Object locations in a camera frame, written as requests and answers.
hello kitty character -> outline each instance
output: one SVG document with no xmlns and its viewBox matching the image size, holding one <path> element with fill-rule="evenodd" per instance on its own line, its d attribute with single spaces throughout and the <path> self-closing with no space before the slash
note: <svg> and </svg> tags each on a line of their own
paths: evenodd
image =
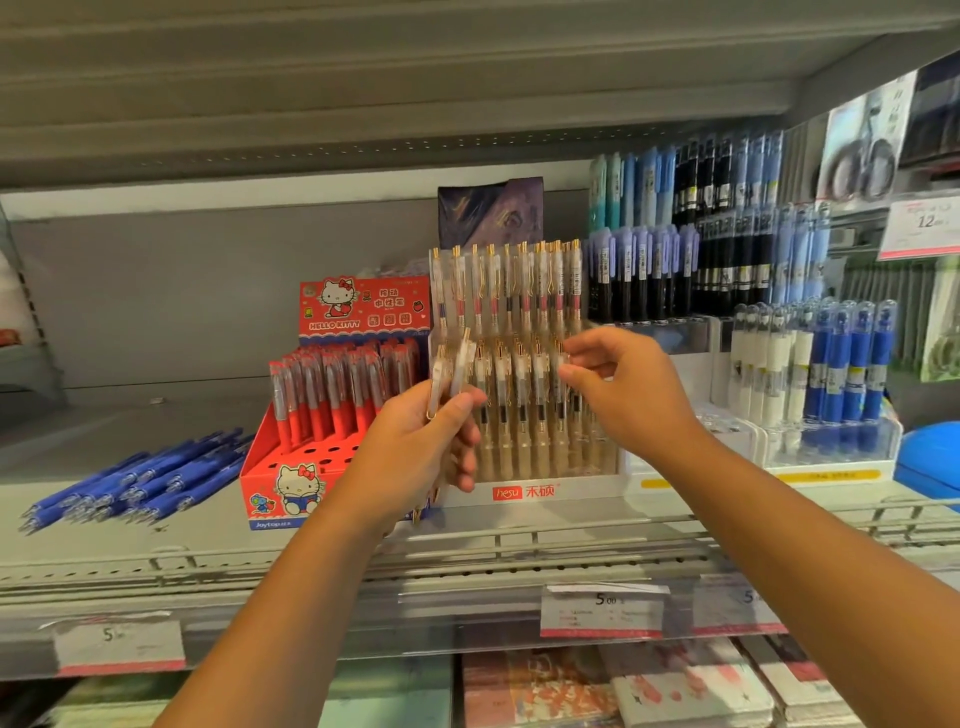
<svg viewBox="0 0 960 728">
<path fill-rule="evenodd" d="M 283 509 L 291 516 L 313 513 L 324 499 L 326 482 L 317 477 L 317 466 L 301 464 L 297 468 L 280 466 L 276 476 L 276 492 L 283 501 Z"/>
<path fill-rule="evenodd" d="M 325 314 L 326 318 L 342 319 L 349 316 L 357 297 L 353 279 L 325 280 L 320 300 L 330 306 Z"/>
</svg>

hesu logo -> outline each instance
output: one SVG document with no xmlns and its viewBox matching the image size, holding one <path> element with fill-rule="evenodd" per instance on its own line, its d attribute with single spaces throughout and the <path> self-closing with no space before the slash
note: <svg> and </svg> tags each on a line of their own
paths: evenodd
<svg viewBox="0 0 960 728">
<path fill-rule="evenodd" d="M 493 500 L 523 500 L 523 489 L 518 485 L 498 486 L 493 489 Z"/>
</svg>

hello kitty logo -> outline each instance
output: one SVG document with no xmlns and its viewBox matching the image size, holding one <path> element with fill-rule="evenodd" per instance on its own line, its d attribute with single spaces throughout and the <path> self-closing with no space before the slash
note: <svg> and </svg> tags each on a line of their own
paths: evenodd
<svg viewBox="0 0 960 728">
<path fill-rule="evenodd" d="M 324 289 L 320 292 L 320 300 L 330 306 L 325 313 L 326 318 L 347 318 L 358 296 L 353 279 L 325 280 Z"/>
</svg>

red pen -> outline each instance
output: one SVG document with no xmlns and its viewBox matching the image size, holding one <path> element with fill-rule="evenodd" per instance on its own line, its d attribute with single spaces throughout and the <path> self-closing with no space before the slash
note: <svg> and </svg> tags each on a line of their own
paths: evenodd
<svg viewBox="0 0 960 728">
<path fill-rule="evenodd" d="M 276 430 L 280 435 L 280 454 L 285 455 L 293 449 L 290 437 L 290 421 L 287 412 L 286 367 L 281 361 L 270 362 L 270 381 L 274 386 L 274 417 Z"/>
</svg>

price label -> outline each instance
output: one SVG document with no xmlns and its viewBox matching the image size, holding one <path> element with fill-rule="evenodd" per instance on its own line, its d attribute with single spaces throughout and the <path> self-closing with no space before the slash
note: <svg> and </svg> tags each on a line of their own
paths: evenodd
<svg viewBox="0 0 960 728">
<path fill-rule="evenodd" d="M 960 197 L 890 205 L 878 260 L 960 253 Z"/>
<path fill-rule="evenodd" d="M 647 584 L 568 584 L 543 588 L 540 636 L 659 639 L 670 590 Z"/>
<path fill-rule="evenodd" d="M 698 636 L 786 632 L 759 592 L 739 575 L 706 575 L 693 589 L 693 634 Z"/>
<path fill-rule="evenodd" d="M 58 675 L 111 675 L 184 669 L 183 637 L 175 619 L 92 621 L 58 625 Z"/>
</svg>

